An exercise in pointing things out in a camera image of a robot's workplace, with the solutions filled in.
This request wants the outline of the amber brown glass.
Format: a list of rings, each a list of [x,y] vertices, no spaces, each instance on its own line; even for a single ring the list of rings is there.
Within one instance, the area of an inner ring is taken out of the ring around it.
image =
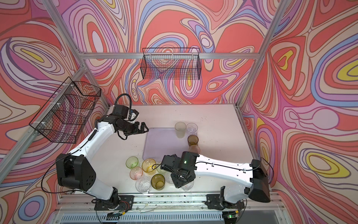
[[[198,145],[199,138],[197,135],[189,135],[187,138],[187,142],[189,146]]]

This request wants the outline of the large pale green glass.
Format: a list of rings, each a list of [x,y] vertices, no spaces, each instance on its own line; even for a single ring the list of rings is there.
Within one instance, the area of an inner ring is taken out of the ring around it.
[[[174,128],[175,128],[176,136],[180,139],[184,138],[186,134],[186,124],[184,122],[177,122]]]

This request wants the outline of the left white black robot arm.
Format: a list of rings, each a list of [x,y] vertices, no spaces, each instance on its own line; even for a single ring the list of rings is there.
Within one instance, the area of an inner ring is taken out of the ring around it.
[[[125,136],[147,133],[144,122],[124,120],[121,116],[105,115],[98,119],[94,130],[68,154],[56,158],[57,180],[60,186],[81,190],[97,199],[119,203],[117,189],[97,178],[91,162],[103,143],[115,133]]]

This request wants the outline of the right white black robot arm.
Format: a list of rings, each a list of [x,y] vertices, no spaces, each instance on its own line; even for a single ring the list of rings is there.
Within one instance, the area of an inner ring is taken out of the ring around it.
[[[239,203],[247,198],[260,203],[271,201],[268,174],[260,160],[253,159],[250,163],[231,163],[185,151],[181,157],[164,156],[160,168],[171,173],[176,188],[193,182],[198,176],[232,181],[231,186],[221,187],[217,199],[207,196],[206,203],[210,209],[240,208]]]

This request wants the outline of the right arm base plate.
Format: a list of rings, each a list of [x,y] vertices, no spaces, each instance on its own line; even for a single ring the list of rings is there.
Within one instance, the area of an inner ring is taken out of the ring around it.
[[[209,209],[214,209],[219,211],[223,211],[225,209],[236,209],[238,211],[241,211],[242,209],[245,208],[245,203],[243,201],[230,203],[225,201],[224,198],[221,197],[219,194],[207,194],[206,201],[204,201],[204,204]]]

